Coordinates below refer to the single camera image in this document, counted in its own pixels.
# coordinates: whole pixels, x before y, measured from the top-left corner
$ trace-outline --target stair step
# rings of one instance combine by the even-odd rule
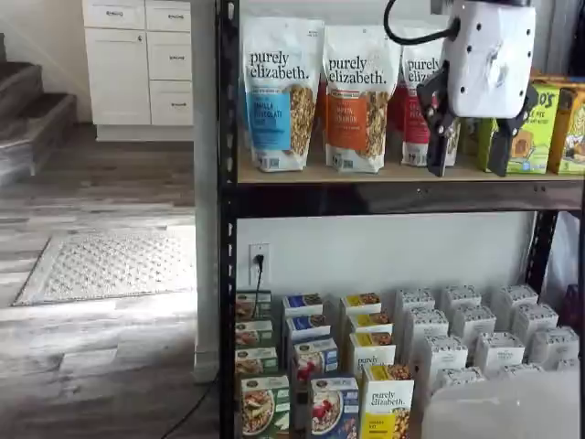
[[[51,152],[65,141],[76,110],[75,96],[65,93],[42,94],[22,109],[10,122],[24,129],[0,140],[0,186],[38,173]]]
[[[0,62],[0,122],[15,118],[42,93],[39,66],[27,62]]]

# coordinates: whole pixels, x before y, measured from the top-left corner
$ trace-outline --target black metal shelf frame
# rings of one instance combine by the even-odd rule
[[[239,0],[217,0],[220,437],[235,437],[238,219],[477,211],[538,211],[526,282],[540,291],[560,210],[580,210],[580,180],[238,182]]]

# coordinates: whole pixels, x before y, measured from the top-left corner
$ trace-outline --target gray wood-look floor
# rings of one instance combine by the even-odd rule
[[[9,307],[58,232],[194,224],[191,144],[96,144],[81,127],[0,188],[0,437],[158,439],[195,403],[194,294]],[[172,437],[216,437],[215,392]]]

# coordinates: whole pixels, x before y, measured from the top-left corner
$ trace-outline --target white product box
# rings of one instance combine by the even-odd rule
[[[339,326],[335,332],[340,354],[346,354],[344,345],[347,342],[349,330],[346,328],[347,319],[358,314],[375,314],[382,312],[382,302],[377,294],[353,294],[339,299]]]
[[[580,370],[579,359],[562,359],[558,362],[557,370]]]
[[[349,335],[349,372],[361,382],[366,365],[394,364],[396,345],[389,332],[354,333]]]
[[[514,321],[514,313],[520,305],[534,305],[538,294],[528,285],[506,286],[494,292],[491,309],[495,314],[495,330],[509,331]]]
[[[448,286],[441,290],[441,311],[449,321],[452,319],[453,308],[456,305],[481,305],[482,295],[472,285]]]
[[[530,342],[534,333],[539,329],[556,327],[557,322],[558,314],[548,305],[519,305],[514,312],[511,332],[526,346],[526,356],[530,352]]]
[[[420,350],[425,337],[446,336],[449,322],[438,309],[412,308],[406,314],[402,363],[415,376],[420,362]]]
[[[322,313],[323,301],[319,294],[287,295],[282,298],[282,364],[289,357],[289,334],[286,319],[300,316],[318,316]]]
[[[522,363],[525,347],[518,337],[509,332],[483,333],[477,338],[473,365],[486,377],[492,378],[503,366]]]
[[[468,349],[468,359],[475,354],[477,338],[484,332],[494,332],[495,316],[487,306],[479,305],[471,308],[460,308],[455,311],[451,334],[461,337]]]
[[[532,337],[528,361],[554,370],[561,360],[575,359],[579,350],[579,336],[570,327],[540,329]]]
[[[358,437],[364,439],[409,437],[414,380],[407,367],[366,366],[360,390]],[[346,438],[345,435],[328,437]]]
[[[437,390],[478,381],[485,381],[485,376],[479,368],[442,369],[437,377]]]
[[[516,364],[515,366],[503,366],[497,373],[497,378],[514,378],[525,373],[544,371],[538,364]]]
[[[417,399],[424,408],[435,392],[437,376],[442,369],[463,369],[467,361],[467,347],[459,337],[425,337],[417,374]]]
[[[331,326],[324,315],[287,318],[286,326],[289,334],[287,356],[285,358],[287,366],[291,365],[293,344],[295,342],[331,335]]]
[[[396,345],[397,359],[401,356],[402,345],[404,344],[404,317],[406,312],[415,306],[429,309],[435,307],[435,299],[430,288],[400,289],[396,292],[392,317],[394,322],[392,338]]]

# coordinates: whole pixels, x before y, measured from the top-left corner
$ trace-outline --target green cereal box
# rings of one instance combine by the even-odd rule
[[[537,105],[532,109],[520,133],[512,141],[507,172],[510,174],[545,174],[557,116],[559,87],[533,83],[538,93]],[[480,122],[477,165],[488,172],[492,136],[497,129],[494,119]]]

